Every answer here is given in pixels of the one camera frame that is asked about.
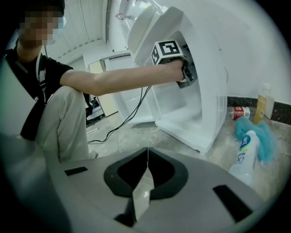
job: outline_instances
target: blue label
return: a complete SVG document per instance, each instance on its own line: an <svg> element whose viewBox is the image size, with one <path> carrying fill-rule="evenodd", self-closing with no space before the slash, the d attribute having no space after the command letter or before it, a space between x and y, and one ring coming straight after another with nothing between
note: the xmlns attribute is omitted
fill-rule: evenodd
<svg viewBox="0 0 291 233"><path fill-rule="evenodd" d="M245 147L247 144L249 144L251 141L251 137L249 135L245 135L241 140L241 147L240 150Z"/></svg>

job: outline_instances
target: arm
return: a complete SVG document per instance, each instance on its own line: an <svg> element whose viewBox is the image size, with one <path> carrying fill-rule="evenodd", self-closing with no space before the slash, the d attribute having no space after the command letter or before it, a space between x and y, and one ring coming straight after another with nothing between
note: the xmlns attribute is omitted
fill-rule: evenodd
<svg viewBox="0 0 291 233"><path fill-rule="evenodd" d="M71 86L83 93L101 96L155 84L181 81L183 61L140 68L105 71L93 74L69 70L60 79L62 86Z"/></svg>

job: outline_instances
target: wire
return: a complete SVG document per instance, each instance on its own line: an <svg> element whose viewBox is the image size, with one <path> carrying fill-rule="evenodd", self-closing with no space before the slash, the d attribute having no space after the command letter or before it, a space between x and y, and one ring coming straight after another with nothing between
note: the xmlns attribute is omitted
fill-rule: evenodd
<svg viewBox="0 0 291 233"><path fill-rule="evenodd" d="M100 140L92 140L92 141L88 141L88 144L90 144L90 143L92 143L92 142L100 142L100 143L104 143L104 142L106 142L106 141L109 139L109 137L112 135L113 132L115 132L115 131L118 130L119 128L123 127L123 126L124 126L125 124L127 124L128 122L130 122L130 121L135 117L135 115L136 115L138 109L140 108L140 106L141 106L143 100L145 99L145 96L146 96L147 93L149 92L150 88L151 88L151 86L149 86L149 87L146 89L144 96L142 96L143 88L141 88L140 101L139 101L138 105L136 106L136 108L133 110L133 112L132 112L132 113L131 113L131 114L130 114L130 115L129 115L125 120L124 120L124 122L123 122L120 126L118 126L117 128L115 128L115 129L109 131L109 132L107 133L107 135L106 135L106 138L105 138L103 141L100 141Z"/></svg>

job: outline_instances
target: plastic bottle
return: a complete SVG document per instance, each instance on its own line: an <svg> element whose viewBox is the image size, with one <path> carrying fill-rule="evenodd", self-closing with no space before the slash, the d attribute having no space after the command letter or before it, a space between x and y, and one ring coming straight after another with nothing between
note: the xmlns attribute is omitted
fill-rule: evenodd
<svg viewBox="0 0 291 233"><path fill-rule="evenodd" d="M241 140L240 150L229 173L247 185L253 179L256 157L259 151L260 140L252 130L248 131Z"/></svg>
<svg viewBox="0 0 291 233"><path fill-rule="evenodd" d="M232 120L236 120L239 117L245 116L246 118L250 118L250 108L249 107L228 107L227 108L228 116Z"/></svg>
<svg viewBox="0 0 291 233"><path fill-rule="evenodd" d="M268 83L263 83L263 86L259 92L259 95L266 98L266 103L265 103L265 107L264 107L264 109L265 109L264 115L268 119L271 119L272 113L273 113L273 108L274 108L274 103L275 103L275 99L271 93L271 85Z"/></svg>

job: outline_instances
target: concrete floor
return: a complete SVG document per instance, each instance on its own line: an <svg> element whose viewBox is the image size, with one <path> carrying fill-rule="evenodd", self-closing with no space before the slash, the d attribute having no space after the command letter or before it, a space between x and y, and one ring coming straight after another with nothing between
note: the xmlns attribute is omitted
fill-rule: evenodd
<svg viewBox="0 0 291 233"><path fill-rule="evenodd" d="M122 119L118 113L103 118L95 125L87 127L88 140L104 140L108 131L121 123ZM283 189L291 171L291 126L273 121L270 121L269 125L277 137L278 153L269 164L256 163L251 184L251 188L265 201ZM114 132L106 142L90 144L89 150L95 150L99 154L98 157L103 157L134 148L157 147L210 161L228 171L240 145L234 137L234 131L235 121L227 119L209 152L202 156L198 151L159 130L154 122L126 124ZM133 193L137 219L148 208L148 194L153 188L152 176L147 169Z"/></svg>

